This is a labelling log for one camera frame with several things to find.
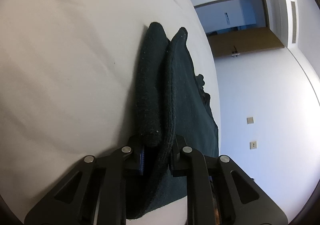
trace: folded towel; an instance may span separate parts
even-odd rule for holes
[[[144,144],[144,173],[126,185],[126,214],[136,219],[187,195],[185,177],[174,178],[168,162],[175,135],[204,155],[218,156],[218,127],[195,76],[180,28],[169,41],[159,23],[151,23],[144,38],[136,76],[136,126]]]

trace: electrical outlet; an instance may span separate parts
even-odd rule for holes
[[[250,149],[257,149],[257,142],[256,141],[250,142]]]

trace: wall plate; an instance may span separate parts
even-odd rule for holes
[[[257,149],[257,142],[256,141],[250,142],[250,149]]]
[[[247,124],[253,124],[253,117],[248,117],[247,118]]]

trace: metal pin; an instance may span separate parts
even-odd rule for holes
[[[191,153],[192,152],[192,148],[191,147],[184,147],[182,148],[182,151],[185,153]]]
[[[227,163],[230,161],[230,158],[228,156],[220,156],[221,162]]]
[[[94,161],[94,157],[93,157],[93,156],[86,156],[86,157],[84,158],[84,161],[85,161],[86,163],[92,163],[92,162]]]
[[[121,149],[121,151],[124,152],[124,153],[130,153],[131,152],[131,147],[123,147]]]

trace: open door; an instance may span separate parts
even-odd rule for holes
[[[265,0],[220,0],[195,9],[214,57],[284,48],[269,28]]]

